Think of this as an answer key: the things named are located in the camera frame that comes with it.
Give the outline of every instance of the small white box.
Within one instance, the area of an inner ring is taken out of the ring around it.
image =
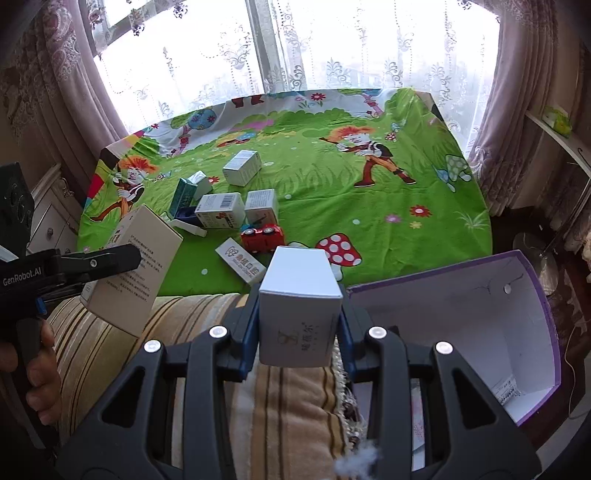
[[[205,228],[238,228],[244,221],[244,202],[237,192],[204,195],[195,215]]]
[[[257,151],[240,150],[222,169],[230,185],[245,186],[261,169],[261,158]]]
[[[140,337],[166,272],[183,241],[146,205],[133,209],[117,225],[105,248],[132,244],[142,261],[135,270],[88,282],[80,301],[97,317]]]
[[[275,189],[248,192],[244,208],[250,225],[259,226],[267,223],[279,225],[279,205]]]
[[[249,285],[260,282],[265,275],[265,266],[232,238],[217,247],[216,252]]]
[[[261,363],[330,365],[343,294],[324,251],[277,247],[259,301]]]
[[[193,195],[193,200],[199,201],[203,195],[206,195],[213,190],[213,185],[209,183],[208,176],[201,170],[191,175],[187,180],[197,186]]]

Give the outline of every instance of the cartoon mushroom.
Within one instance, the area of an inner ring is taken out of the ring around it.
[[[333,233],[320,240],[314,248],[324,250],[337,281],[343,279],[341,267],[354,267],[361,263],[361,255],[344,233]]]

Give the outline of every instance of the cardboard box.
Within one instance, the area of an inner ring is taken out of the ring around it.
[[[174,191],[173,199],[170,202],[170,207],[168,208],[171,218],[176,216],[179,208],[188,207],[191,205],[191,201],[193,200],[193,195],[195,195],[196,189],[197,186],[187,179],[178,180],[177,189]]]
[[[249,285],[260,282],[266,268],[232,238],[216,248],[217,254]]]
[[[82,304],[97,317],[140,337],[164,276],[183,237],[146,205],[131,210],[117,225],[105,248],[132,244],[142,261],[136,270],[87,283]]]
[[[195,188],[195,193],[193,194],[193,200],[197,202],[201,200],[203,195],[206,195],[213,190],[213,185],[209,183],[208,176],[205,175],[201,170],[191,175],[187,180],[197,187]]]
[[[195,214],[205,228],[239,228],[244,221],[244,203],[239,193],[204,195]]]
[[[244,208],[250,225],[262,226],[267,223],[279,225],[279,205],[275,189],[248,192]]]
[[[257,151],[240,150],[222,169],[226,181],[230,185],[245,186],[262,168],[261,158]]]
[[[518,250],[348,288],[376,325],[397,325],[405,342],[450,342],[521,425],[560,385],[550,306]],[[369,397],[356,384],[356,395]],[[369,411],[369,403],[363,402]]]
[[[277,247],[259,289],[261,363],[330,365],[342,300],[324,251]]]

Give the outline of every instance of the green tablecloth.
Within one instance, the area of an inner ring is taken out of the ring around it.
[[[257,150],[263,162],[244,188],[222,174],[240,150]],[[314,248],[332,238],[358,252],[355,265],[331,258],[347,286],[492,250],[486,206],[459,147],[430,96],[411,89],[257,95],[146,127],[103,151],[79,249],[108,240],[121,209],[113,207],[102,221],[91,218],[119,201],[113,179],[120,170],[115,181],[125,182],[133,166],[146,179],[131,208],[145,203],[164,217],[178,179],[197,170],[209,176],[213,193],[240,192],[246,199],[250,190],[275,189],[289,244]],[[248,290],[214,252],[229,236],[239,241],[238,231],[211,229],[205,238],[180,233],[184,241],[160,295]]]

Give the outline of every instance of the shelf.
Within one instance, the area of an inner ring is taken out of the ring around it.
[[[591,164],[589,163],[591,161],[591,150],[577,135],[572,133],[570,137],[565,138],[552,130],[546,122],[535,116],[532,112],[526,111],[525,116],[551,136],[566,153],[573,157],[573,160],[584,170],[585,174],[591,178]]]

